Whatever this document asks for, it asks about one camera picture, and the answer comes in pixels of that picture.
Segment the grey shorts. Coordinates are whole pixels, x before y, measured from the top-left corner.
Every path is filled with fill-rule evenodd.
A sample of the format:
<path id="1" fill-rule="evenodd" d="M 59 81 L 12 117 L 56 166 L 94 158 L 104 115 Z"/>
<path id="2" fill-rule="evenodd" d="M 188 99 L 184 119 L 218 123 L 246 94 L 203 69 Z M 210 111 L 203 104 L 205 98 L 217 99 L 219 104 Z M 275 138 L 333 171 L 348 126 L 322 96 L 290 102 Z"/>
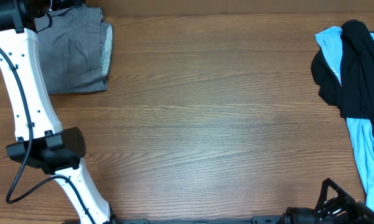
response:
<path id="1" fill-rule="evenodd" d="M 39 58 L 50 94 L 108 89 L 113 26 L 99 7 L 73 6 L 35 20 Z"/>

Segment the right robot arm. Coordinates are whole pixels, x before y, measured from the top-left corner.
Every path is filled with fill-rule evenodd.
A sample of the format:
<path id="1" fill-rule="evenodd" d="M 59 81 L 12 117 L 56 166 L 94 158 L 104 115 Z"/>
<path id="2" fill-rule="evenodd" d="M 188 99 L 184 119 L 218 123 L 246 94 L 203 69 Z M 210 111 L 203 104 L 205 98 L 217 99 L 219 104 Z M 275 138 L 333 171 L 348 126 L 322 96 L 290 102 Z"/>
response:
<path id="1" fill-rule="evenodd" d="M 332 179 L 322 182 L 316 207 L 288 207 L 281 215 L 282 224 L 374 224 L 374 212 L 356 202 Z"/>

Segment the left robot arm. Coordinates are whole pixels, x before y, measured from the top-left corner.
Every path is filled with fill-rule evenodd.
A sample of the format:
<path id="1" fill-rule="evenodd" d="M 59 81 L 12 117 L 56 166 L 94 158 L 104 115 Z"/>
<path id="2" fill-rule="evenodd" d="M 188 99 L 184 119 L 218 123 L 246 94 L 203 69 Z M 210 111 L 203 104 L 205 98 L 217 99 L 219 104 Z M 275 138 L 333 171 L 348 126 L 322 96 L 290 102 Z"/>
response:
<path id="1" fill-rule="evenodd" d="M 6 203 L 14 204 L 55 180 L 77 211 L 80 223 L 116 223 L 116 215 L 86 168 L 81 130 L 63 129 L 47 93 L 34 20 L 46 15 L 52 6 L 52 1 L 0 1 L 0 69 L 16 137 L 6 151 L 21 165 Z"/>

